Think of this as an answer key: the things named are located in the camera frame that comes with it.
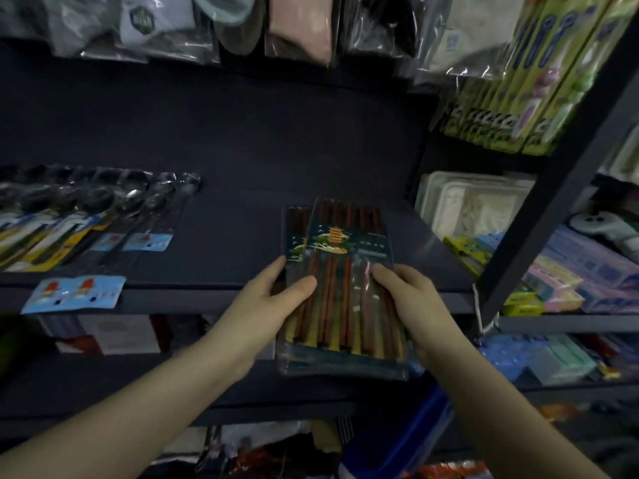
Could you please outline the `person's right hand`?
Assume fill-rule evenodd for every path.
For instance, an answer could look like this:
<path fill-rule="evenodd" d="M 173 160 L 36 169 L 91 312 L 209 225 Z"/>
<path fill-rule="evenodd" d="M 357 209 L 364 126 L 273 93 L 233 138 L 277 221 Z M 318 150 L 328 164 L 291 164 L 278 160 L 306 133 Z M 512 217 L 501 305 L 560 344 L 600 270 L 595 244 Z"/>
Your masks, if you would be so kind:
<path fill-rule="evenodd" d="M 415 344 L 419 361 L 430 372 L 438 360 L 470 345 L 433 282 L 407 265 L 407 297 L 394 300 L 397 315 Z"/>

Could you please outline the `person's left hand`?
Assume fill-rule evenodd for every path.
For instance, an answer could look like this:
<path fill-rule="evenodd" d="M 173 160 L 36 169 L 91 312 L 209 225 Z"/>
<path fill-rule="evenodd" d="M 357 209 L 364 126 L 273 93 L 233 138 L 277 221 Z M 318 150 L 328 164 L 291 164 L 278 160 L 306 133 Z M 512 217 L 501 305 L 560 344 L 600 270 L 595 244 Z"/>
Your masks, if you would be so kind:
<path fill-rule="evenodd" d="M 276 314 L 278 293 L 272 294 L 285 264 L 286 258 L 278 257 L 253 277 L 207 335 L 215 357 L 236 381 L 247 374 L 290 316 Z"/>

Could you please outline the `chopstick pack with pagoda label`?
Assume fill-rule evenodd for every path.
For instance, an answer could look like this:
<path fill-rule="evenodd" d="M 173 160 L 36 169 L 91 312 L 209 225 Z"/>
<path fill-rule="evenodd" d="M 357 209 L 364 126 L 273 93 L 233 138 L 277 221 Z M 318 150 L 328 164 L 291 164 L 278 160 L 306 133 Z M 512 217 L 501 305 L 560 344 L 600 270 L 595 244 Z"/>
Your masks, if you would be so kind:
<path fill-rule="evenodd" d="M 312 207 L 300 279 L 314 276 L 317 287 L 278 332 L 278 371 L 407 381 L 411 346 L 390 293 L 371 273 L 373 264 L 394 264 L 382 210 L 323 197 Z"/>

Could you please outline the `dark green chopstick pack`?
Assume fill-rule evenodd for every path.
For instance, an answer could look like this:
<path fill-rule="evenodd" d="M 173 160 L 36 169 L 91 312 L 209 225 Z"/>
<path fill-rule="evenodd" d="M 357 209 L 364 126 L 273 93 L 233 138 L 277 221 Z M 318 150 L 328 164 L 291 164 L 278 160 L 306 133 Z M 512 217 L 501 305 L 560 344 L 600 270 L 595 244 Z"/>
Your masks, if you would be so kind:
<path fill-rule="evenodd" d="M 286 257 L 283 276 L 285 288 L 298 281 L 303 274 L 302 262 L 312 212 L 312 206 L 285 206 L 282 209 L 281 253 Z"/>

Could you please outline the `person's right forearm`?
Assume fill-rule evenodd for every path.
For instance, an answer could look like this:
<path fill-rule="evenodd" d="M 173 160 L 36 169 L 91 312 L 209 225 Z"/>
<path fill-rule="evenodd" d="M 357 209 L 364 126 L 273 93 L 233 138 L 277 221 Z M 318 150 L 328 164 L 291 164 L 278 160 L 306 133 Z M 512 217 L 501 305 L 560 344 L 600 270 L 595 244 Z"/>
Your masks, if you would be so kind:
<path fill-rule="evenodd" d="M 419 345 L 494 479 L 610 479 L 461 335 Z"/>

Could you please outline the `yellow green box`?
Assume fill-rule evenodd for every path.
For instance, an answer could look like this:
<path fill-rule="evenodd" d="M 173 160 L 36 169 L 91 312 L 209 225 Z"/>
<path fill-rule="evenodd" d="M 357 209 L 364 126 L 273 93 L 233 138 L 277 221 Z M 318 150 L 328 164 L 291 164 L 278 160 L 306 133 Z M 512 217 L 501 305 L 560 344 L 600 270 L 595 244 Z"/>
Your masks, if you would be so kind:
<path fill-rule="evenodd" d="M 445 236 L 444 245 L 458 258 L 463 267 L 474 278 L 480 277 L 493 254 L 477 245 L 475 238 L 467 236 Z"/>

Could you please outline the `blue plastic bin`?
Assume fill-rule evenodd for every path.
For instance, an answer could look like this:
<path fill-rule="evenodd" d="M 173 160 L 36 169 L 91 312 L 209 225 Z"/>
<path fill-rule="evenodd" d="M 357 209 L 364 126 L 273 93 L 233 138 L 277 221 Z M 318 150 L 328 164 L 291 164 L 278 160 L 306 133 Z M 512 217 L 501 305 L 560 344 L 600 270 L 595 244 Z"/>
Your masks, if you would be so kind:
<path fill-rule="evenodd" d="M 356 429 L 335 479 L 402 479 L 430 456 L 453 417 L 439 385 L 415 392 L 396 410 L 380 412 Z"/>

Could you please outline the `white red box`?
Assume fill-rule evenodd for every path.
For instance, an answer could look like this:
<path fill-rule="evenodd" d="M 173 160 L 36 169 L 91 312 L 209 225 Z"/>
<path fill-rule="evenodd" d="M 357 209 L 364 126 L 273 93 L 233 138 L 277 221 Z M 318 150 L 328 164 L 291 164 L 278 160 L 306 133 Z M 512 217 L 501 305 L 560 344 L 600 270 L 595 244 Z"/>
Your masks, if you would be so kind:
<path fill-rule="evenodd" d="M 80 314 L 81 334 L 57 338 L 62 354 L 160 354 L 160 341 L 149 315 Z"/>

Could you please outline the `stack of pastel boxes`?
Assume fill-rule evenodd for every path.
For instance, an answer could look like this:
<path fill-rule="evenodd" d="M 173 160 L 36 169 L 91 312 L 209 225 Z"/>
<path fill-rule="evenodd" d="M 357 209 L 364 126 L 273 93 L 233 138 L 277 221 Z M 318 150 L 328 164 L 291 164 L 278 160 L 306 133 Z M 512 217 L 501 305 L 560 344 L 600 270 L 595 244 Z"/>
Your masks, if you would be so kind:
<path fill-rule="evenodd" d="M 639 264 L 566 226 L 550 237 L 525 281 L 543 300 L 574 291 L 586 314 L 639 314 Z"/>

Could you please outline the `white plastic device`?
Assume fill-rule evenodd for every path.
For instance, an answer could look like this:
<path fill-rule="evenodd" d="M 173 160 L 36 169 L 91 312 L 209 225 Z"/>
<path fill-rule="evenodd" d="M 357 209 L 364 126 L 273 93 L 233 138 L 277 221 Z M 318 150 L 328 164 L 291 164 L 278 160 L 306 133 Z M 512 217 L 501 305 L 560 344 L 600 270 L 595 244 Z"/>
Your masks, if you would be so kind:
<path fill-rule="evenodd" d="M 603 238 L 623 256 L 639 264 L 639 225 L 633 226 L 609 211 L 575 214 L 568 225 L 583 235 Z"/>

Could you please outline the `blue shelf price label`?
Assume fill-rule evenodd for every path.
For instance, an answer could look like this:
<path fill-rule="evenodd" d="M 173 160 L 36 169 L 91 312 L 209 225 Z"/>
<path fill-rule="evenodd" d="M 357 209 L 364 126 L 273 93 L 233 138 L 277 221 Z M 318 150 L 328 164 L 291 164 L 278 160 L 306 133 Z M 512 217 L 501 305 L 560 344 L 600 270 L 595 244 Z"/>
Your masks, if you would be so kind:
<path fill-rule="evenodd" d="M 82 309 L 113 309 L 126 282 L 125 276 L 86 275 L 41 281 L 20 314 L 71 312 Z"/>

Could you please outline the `black cloth packet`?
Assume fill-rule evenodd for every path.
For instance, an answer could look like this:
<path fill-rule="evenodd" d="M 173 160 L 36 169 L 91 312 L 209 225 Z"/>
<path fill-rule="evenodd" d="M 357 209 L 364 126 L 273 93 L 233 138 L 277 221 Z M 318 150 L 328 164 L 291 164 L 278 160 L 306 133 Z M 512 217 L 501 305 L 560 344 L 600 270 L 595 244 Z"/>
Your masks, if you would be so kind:
<path fill-rule="evenodd" d="M 341 53 L 418 59 L 435 42 L 448 1 L 342 0 Z"/>

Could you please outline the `pink cloth packet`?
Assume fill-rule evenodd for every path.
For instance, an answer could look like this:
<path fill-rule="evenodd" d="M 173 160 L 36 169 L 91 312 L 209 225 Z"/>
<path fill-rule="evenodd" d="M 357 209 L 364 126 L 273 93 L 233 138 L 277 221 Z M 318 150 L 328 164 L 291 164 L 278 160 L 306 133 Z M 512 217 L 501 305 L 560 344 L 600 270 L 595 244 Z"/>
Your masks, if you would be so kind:
<path fill-rule="evenodd" d="M 266 1 L 267 57 L 334 67 L 342 0 Z"/>

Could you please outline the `white sock packet with badge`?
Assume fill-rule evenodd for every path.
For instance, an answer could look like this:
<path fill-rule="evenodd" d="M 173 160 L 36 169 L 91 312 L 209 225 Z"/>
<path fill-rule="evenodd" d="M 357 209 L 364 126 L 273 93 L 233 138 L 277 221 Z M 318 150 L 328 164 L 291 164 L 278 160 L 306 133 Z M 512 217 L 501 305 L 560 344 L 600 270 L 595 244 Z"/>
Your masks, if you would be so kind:
<path fill-rule="evenodd" d="M 77 54 L 83 59 L 148 63 L 164 59 L 220 64 L 212 21 L 194 0 L 101 0 L 100 33 Z"/>

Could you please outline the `black shelf upright post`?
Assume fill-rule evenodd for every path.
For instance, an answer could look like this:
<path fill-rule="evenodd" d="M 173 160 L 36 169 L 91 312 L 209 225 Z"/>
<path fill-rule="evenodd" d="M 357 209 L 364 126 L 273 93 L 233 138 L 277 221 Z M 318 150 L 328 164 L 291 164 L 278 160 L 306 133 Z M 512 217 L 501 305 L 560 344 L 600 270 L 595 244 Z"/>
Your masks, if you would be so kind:
<path fill-rule="evenodd" d="M 478 335 L 495 327 L 506 298 L 541 252 L 606 155 L 639 113 L 638 19 L 612 51 L 476 285 Z"/>

